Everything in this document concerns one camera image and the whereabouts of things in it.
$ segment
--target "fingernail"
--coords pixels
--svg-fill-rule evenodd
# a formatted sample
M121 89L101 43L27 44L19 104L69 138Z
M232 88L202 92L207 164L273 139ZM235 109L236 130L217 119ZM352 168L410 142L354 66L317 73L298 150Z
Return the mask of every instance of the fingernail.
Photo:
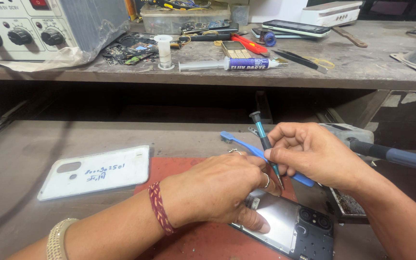
M270 158L270 151L271 151L271 149L267 149L267 150L264 151L264 157L268 160Z
M269 231L270 231L270 226L268 223L264 223L261 229L259 230L259 232L264 233L264 234L269 233Z

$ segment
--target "red work mat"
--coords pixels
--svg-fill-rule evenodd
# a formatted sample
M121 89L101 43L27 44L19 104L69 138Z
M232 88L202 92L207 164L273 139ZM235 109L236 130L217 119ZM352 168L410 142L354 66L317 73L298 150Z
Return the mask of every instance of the red work mat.
M167 176L180 174L206 158L150 159L149 180L136 186L134 193ZM282 178L285 191L282 196L295 202L295 192L288 177ZM214 222L198 222L181 227L171 236L166 236L142 253L139 260L267 260L287 259L244 233Z

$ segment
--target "blue toothbrush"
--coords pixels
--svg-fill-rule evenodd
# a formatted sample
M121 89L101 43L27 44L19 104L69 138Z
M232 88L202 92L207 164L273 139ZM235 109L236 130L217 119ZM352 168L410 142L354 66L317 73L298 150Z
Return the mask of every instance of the blue toothbrush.
M248 150L250 150L250 152L254 156L261 157L261 158L263 158L267 162L266 158L264 158L264 151L261 151L260 149L252 146L249 143L245 143L245 142L243 142L243 141L241 141L239 139L236 139L233 134L228 133L226 131L223 131L223 132L221 132L221 137L222 137L222 140L225 141L226 143L232 143L232 141L234 141L236 143L239 143L239 144L245 146L246 148L248 148ZM314 186L314 181L311 180L311 179L309 179L308 177L304 176L300 172L296 172L296 174L294 174L292 176L292 179L293 180L296 180L296 181L298 181L298 182L300 182L300 183L302 183L302 184L304 184L304 185L306 185L308 187Z

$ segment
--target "hand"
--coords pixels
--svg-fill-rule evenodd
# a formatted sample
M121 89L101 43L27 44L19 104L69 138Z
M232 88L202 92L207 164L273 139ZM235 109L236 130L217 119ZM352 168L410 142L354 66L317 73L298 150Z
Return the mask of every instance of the hand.
M373 170L334 134L317 123L280 123L268 134L273 148L264 157L281 174L300 171L322 185L354 191Z
M241 153L210 157L160 182L165 212L174 228L195 221L215 221L269 232L267 221L244 204L250 192L268 183L266 162ZM281 194L272 178L264 191Z

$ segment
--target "precision screwdriver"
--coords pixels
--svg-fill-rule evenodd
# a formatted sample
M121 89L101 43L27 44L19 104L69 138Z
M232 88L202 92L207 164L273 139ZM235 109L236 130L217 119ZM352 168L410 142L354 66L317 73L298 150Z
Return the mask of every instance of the precision screwdriver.
M256 127L258 127L259 132L259 138L261 139L261 144L263 145L263 149L267 150L272 148L272 145L269 142L269 138L267 137L266 133L264 132L263 125L261 124L261 112L256 111L250 114L250 117L253 119L253 122L255 122ZM274 170L274 173L277 175L277 178L279 179L280 186L282 187L282 190L285 190L285 187L283 186L282 179L280 178L280 172L279 167L276 163L268 161L269 165Z

